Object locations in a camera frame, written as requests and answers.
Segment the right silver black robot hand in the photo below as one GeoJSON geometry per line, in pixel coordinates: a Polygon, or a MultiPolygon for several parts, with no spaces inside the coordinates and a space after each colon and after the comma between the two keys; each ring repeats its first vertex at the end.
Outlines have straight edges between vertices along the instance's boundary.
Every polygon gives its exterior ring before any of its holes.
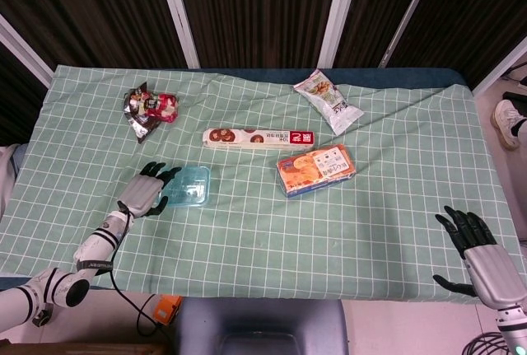
{"type": "Polygon", "coordinates": [[[477,297],[493,310],[520,306],[526,300],[526,284],[506,249],[497,243],[487,223],[472,212],[449,206],[446,216],[436,215],[457,249],[471,280],[453,283],[439,274],[433,280],[445,290],[477,297]]]}

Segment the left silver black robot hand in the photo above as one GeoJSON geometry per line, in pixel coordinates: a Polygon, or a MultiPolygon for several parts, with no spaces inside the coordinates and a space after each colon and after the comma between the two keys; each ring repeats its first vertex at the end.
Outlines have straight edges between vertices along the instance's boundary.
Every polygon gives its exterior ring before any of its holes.
{"type": "Polygon", "coordinates": [[[117,198],[119,211],[132,215],[134,218],[158,216],[168,204],[169,198],[158,195],[181,171],[181,167],[174,167],[161,172],[164,162],[151,161],[135,175],[123,193],[117,198]]]}

